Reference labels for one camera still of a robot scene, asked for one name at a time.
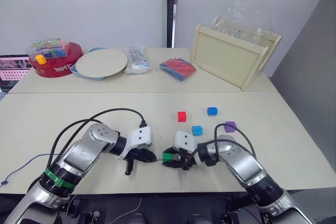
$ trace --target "light blue plate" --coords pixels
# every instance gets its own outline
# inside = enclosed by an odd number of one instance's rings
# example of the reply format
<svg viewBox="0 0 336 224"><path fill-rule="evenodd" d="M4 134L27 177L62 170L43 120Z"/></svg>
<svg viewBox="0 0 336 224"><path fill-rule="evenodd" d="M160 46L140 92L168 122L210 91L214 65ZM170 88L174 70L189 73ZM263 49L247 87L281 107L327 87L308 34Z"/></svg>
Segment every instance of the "light blue plate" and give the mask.
<svg viewBox="0 0 336 224"><path fill-rule="evenodd" d="M97 51L97 50L100 50L100 49L105 49L105 48L95 47L95 48L92 48L89 52ZM82 78L87 78L87 79L96 80L96 81L100 81L100 80L105 79L105 77L97 77L97 78L94 78L94 77L87 77L87 76L84 76L84 75L80 74L80 73L77 71L77 69L76 69L76 64L73 65L73 66L70 68L70 71L71 71L75 76L82 77Z"/></svg>

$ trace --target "green band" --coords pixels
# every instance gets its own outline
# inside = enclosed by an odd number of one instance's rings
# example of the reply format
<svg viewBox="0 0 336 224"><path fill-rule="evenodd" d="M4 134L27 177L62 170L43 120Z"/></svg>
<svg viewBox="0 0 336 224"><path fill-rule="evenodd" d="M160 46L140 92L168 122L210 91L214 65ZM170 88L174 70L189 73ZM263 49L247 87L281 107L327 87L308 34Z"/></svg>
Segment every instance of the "green band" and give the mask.
<svg viewBox="0 0 336 224"><path fill-rule="evenodd" d="M74 189L76 185L66 182L64 179L57 177L51 170L46 169L44 172L49 178L51 178L57 187L66 187Z"/></svg>

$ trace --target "purple cube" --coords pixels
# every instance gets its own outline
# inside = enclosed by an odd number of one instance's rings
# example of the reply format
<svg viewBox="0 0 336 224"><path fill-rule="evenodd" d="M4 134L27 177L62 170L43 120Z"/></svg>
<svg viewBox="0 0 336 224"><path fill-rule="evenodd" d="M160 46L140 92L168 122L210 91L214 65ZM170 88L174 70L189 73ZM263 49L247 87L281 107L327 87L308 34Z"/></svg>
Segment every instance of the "purple cube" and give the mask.
<svg viewBox="0 0 336 224"><path fill-rule="evenodd" d="M235 122L225 122L225 123L226 124L230 124L233 127L237 127ZM235 132L236 131L234 128L232 128L230 126L226 126L226 125L224 126L224 130L225 130L226 133L231 133L231 132Z"/></svg>

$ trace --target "blue wire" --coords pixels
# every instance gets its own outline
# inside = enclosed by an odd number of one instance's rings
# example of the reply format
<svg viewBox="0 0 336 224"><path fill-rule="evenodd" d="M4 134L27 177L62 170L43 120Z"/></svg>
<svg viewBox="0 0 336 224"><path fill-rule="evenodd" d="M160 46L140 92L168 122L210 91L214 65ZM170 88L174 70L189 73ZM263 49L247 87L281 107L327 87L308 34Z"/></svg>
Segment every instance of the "blue wire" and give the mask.
<svg viewBox="0 0 336 224"><path fill-rule="evenodd" d="M1 186L4 186L4 185L6 185L6 184L8 184L8 179L9 179L9 177L10 177L11 175L13 175L14 173L16 173L17 171L19 171L19 170L21 170L22 168L24 168L24 167L25 167L26 165L28 165L31 161L33 161L33 160L36 159L37 157L47 156L47 155L50 155L50 153L49 153L49 154L38 154L38 155L36 155L35 157L31 158L26 164L24 164L23 166L21 166L19 169L16 169L15 171L11 172L11 173L6 177L6 179L5 179L4 181L1 182L0 187L1 187Z"/></svg>

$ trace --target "clear plastic bag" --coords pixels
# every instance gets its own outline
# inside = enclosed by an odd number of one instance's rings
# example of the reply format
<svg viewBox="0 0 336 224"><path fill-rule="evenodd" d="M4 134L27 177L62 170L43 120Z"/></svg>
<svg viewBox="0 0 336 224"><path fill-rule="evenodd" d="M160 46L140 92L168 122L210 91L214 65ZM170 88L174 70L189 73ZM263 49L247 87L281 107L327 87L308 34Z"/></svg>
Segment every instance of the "clear plastic bag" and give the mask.
<svg viewBox="0 0 336 224"><path fill-rule="evenodd" d="M197 70L195 66L180 58L171 58L161 63L160 68L180 81L184 81Z"/></svg>
<svg viewBox="0 0 336 224"><path fill-rule="evenodd" d="M222 15L213 19L211 29L262 47L267 46L273 28L270 19L261 10L227 1Z"/></svg>
<svg viewBox="0 0 336 224"><path fill-rule="evenodd" d="M145 73L152 68L143 46L135 45L126 47L124 48L124 52L128 58L125 73Z"/></svg>

